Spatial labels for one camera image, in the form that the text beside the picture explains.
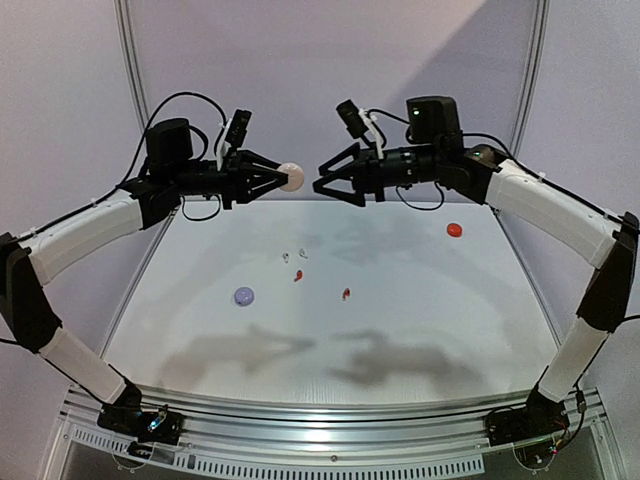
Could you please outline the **pink charging case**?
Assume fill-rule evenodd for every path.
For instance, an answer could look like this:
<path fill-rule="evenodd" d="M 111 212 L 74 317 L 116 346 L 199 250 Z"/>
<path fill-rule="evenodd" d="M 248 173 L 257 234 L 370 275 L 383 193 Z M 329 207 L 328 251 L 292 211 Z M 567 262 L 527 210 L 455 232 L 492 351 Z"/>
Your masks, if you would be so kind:
<path fill-rule="evenodd" d="M 277 171 L 287 176 L 287 181 L 280 189 L 284 192 L 295 192 L 304 185 L 305 174 L 302 167 L 293 162 L 281 164 Z"/>

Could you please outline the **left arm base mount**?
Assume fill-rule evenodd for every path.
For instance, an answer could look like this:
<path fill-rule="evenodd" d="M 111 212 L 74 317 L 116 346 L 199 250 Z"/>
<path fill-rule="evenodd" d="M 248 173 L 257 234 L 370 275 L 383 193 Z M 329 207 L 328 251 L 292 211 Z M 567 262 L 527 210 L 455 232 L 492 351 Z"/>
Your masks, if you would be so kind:
<path fill-rule="evenodd" d="M 105 405 L 97 419 L 103 429 L 135 437 L 139 443 L 177 445 L 186 416 L 169 409 L 141 410 L 135 406 Z"/>

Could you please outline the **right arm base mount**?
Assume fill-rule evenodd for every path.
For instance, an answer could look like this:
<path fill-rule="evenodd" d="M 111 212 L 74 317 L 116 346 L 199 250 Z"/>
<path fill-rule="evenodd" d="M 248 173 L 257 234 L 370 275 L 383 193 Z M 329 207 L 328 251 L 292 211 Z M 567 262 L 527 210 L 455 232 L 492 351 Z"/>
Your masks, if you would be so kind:
<path fill-rule="evenodd" d="M 565 431 L 569 425 L 563 405 L 559 409 L 527 405 L 497 408 L 484 418 L 484 429 L 491 446 L 518 443 Z"/>

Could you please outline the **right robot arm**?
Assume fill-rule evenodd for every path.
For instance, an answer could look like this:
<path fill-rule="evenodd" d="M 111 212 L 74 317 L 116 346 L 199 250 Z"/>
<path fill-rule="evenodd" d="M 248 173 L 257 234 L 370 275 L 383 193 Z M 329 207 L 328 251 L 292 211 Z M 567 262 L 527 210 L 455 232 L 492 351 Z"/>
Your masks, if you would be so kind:
<path fill-rule="evenodd" d="M 467 147 L 457 105 L 446 96 L 407 101 L 407 146 L 388 149 L 369 111 L 352 101 L 336 111 L 354 144 L 319 168 L 316 193 L 363 207 L 388 188 L 432 182 L 439 189 L 511 213 L 581 256 L 594 273 L 564 342 L 517 415 L 517 427 L 537 436 L 552 424 L 560 406 L 602 346 L 627 321 L 635 277 L 639 220 L 615 215 L 554 184 L 517 161 L 488 134 Z"/>

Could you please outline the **purple charging case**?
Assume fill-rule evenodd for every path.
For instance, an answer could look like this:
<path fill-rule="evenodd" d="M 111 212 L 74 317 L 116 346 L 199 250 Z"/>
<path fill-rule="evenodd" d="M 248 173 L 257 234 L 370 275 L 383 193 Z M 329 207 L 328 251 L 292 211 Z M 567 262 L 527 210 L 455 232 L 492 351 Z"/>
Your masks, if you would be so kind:
<path fill-rule="evenodd" d="M 238 306 L 249 306 L 255 300 L 255 293 L 250 287 L 239 287 L 234 292 L 234 302 Z"/>

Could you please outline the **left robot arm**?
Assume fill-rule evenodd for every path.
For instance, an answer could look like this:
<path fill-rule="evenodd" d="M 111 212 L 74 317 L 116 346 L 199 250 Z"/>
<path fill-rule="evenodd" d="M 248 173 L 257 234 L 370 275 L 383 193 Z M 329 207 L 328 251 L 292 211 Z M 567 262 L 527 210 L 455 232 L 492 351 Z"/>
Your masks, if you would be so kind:
<path fill-rule="evenodd" d="M 1 316 L 15 344 L 40 356 L 85 388 L 128 434 L 148 426 L 138 388 L 70 331 L 53 311 L 44 288 L 57 275 L 109 243 L 168 218 L 188 196 L 216 197 L 223 209 L 248 204 L 275 190 L 304 183 L 302 168 L 280 164 L 240 145 L 249 112 L 227 123 L 215 159 L 193 153 L 200 131 L 185 118 L 164 120 L 144 134 L 147 157 L 141 173 L 59 223 L 22 238 L 1 237 Z"/>

